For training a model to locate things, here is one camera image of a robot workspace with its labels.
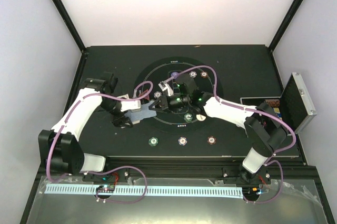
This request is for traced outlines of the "green chips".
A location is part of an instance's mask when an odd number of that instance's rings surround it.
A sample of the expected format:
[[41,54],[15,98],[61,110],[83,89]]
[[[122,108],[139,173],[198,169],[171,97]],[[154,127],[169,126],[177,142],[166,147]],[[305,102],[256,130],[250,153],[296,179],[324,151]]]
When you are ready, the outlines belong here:
[[184,120],[188,123],[188,122],[191,122],[193,120],[193,115],[190,114],[190,113],[186,113],[184,115]]

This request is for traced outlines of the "purple round button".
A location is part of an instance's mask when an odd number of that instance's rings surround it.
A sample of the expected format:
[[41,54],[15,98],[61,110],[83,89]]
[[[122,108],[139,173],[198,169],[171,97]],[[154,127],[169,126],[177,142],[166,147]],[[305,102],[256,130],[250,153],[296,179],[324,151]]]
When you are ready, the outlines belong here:
[[179,75],[178,72],[171,72],[171,77],[176,78]]

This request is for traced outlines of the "brown chips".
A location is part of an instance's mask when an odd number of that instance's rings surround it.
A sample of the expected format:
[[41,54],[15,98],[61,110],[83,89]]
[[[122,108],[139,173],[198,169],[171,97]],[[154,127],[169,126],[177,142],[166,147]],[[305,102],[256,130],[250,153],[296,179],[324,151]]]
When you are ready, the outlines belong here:
[[201,77],[207,78],[208,77],[208,73],[207,72],[201,72]]

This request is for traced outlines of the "green chip stack source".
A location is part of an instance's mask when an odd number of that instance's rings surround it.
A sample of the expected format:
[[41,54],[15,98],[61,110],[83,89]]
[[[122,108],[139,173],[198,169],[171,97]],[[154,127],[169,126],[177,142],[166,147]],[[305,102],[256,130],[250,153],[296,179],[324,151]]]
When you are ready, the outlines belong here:
[[149,140],[148,140],[148,144],[151,146],[151,147],[154,147],[158,144],[158,139],[156,137],[151,137]]

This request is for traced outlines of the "brown orange chip stack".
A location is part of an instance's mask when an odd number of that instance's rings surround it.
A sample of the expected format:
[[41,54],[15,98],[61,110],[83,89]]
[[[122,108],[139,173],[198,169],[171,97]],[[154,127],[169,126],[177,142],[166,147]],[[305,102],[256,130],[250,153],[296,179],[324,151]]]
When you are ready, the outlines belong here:
[[207,142],[208,142],[208,144],[210,144],[210,145],[213,145],[213,144],[216,144],[216,138],[214,138],[214,137],[209,137],[208,139],[207,139]]

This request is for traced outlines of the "red triangular button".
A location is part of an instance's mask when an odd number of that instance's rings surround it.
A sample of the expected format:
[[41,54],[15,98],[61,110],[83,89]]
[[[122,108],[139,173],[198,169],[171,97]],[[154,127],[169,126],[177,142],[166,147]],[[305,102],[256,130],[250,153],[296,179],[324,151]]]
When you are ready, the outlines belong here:
[[145,90],[144,92],[140,93],[140,94],[139,94],[139,97],[142,97],[143,99],[149,101],[149,100],[150,100],[150,97],[149,97],[149,94],[148,94],[148,89]]

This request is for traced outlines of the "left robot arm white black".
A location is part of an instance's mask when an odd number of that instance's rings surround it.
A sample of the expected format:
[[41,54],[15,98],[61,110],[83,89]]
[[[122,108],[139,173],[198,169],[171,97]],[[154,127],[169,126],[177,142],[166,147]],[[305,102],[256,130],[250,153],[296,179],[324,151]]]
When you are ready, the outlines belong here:
[[38,135],[41,161],[45,164],[48,179],[55,182],[52,172],[77,175],[92,172],[100,181],[112,178],[113,168],[106,164],[106,157],[84,153],[79,144],[81,133],[97,107],[116,118],[117,125],[132,125],[125,116],[129,110],[141,107],[139,98],[114,97],[118,80],[112,73],[102,78],[87,78],[78,91],[75,101],[65,115],[50,130]]

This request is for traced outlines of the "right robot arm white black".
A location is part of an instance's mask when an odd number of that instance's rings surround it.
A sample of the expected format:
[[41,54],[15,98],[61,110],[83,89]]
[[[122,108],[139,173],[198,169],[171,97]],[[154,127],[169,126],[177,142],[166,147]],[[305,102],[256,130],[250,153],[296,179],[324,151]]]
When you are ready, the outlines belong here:
[[177,93],[171,90],[168,83],[159,84],[162,94],[150,105],[150,110],[175,113],[187,107],[196,115],[221,119],[243,128],[252,141],[252,147],[242,161],[236,177],[245,184],[255,181],[260,168],[275,154],[291,128],[267,103],[254,107],[221,99],[216,93],[200,89],[189,74],[178,75],[175,82]]

